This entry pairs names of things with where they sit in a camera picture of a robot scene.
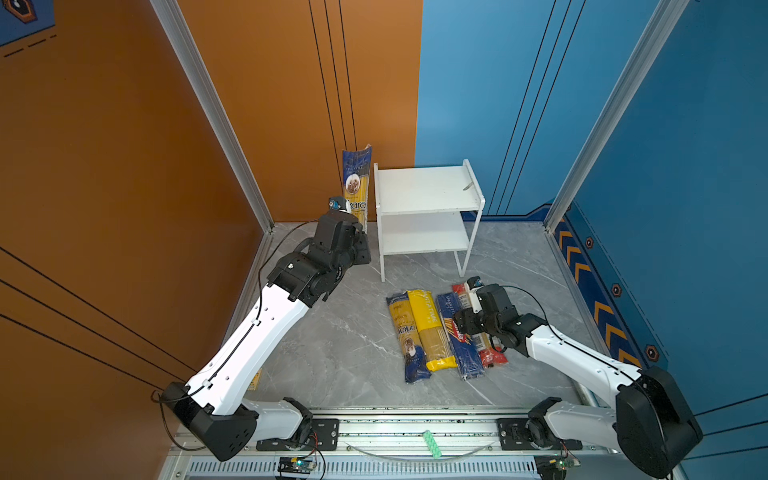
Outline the Ankara spaghetti bag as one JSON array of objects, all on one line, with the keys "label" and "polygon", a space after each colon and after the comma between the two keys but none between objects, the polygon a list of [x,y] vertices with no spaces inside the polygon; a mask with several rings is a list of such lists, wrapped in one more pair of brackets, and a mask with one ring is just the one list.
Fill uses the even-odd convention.
[{"label": "Ankara spaghetti bag", "polygon": [[372,153],[370,144],[363,150],[343,152],[344,198],[349,202],[350,213],[357,218],[364,231],[367,231],[368,224]]},{"label": "Ankara spaghetti bag", "polygon": [[404,378],[413,384],[431,377],[427,356],[422,346],[413,311],[406,292],[386,299],[404,359]]}]

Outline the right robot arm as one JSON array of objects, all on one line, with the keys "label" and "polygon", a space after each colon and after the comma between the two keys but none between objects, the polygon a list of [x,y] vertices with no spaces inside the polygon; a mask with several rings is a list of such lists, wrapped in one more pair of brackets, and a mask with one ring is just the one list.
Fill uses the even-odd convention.
[{"label": "right robot arm", "polygon": [[461,333],[484,333],[502,351],[560,371],[604,403],[577,405],[559,397],[539,402],[525,426],[537,448],[586,442],[618,450],[644,474],[663,479],[701,442],[703,432],[666,370],[619,362],[561,333],[545,315],[519,313],[504,285],[472,277],[463,295],[469,305],[453,316]]}]

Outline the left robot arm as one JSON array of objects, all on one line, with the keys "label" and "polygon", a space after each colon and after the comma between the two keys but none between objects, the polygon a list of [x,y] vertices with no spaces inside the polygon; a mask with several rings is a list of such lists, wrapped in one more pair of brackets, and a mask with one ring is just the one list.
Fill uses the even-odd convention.
[{"label": "left robot arm", "polygon": [[232,459],[250,441],[304,446],[312,433],[307,407],[289,397],[253,402],[246,392],[288,331],[329,298],[351,267],[370,260],[367,234],[350,204],[330,198],[314,235],[276,262],[241,324],[204,368],[160,394],[160,410],[171,411],[219,461]]}]

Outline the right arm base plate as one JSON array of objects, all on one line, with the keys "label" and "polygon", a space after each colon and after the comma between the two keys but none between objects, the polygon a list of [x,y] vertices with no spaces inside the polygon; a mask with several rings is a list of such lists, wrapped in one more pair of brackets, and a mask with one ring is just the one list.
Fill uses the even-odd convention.
[{"label": "right arm base plate", "polygon": [[569,450],[583,449],[583,443],[579,440],[556,438],[541,420],[503,417],[496,420],[496,426],[504,451],[557,450],[561,447]]}]

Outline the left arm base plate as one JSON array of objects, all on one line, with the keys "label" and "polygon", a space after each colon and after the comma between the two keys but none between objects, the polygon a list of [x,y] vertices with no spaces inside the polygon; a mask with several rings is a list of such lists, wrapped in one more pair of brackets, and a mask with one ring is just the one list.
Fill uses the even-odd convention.
[{"label": "left arm base plate", "polygon": [[259,440],[258,451],[298,450],[309,452],[318,448],[321,452],[335,451],[339,439],[340,421],[338,418],[313,418],[303,422],[298,431],[288,439]]}]

